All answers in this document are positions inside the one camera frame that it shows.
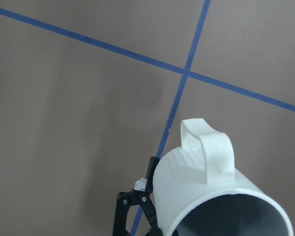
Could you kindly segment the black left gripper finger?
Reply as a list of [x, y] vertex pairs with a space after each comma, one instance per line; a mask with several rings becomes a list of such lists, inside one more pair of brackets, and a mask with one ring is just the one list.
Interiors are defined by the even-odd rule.
[[130, 207], [140, 206], [150, 225], [148, 236], [161, 236], [162, 230], [158, 227], [156, 209], [150, 198], [153, 192], [153, 175], [159, 158], [152, 156], [149, 160], [145, 178], [137, 180], [129, 192], [119, 192], [117, 195], [113, 235], [129, 236], [126, 230], [127, 215]]

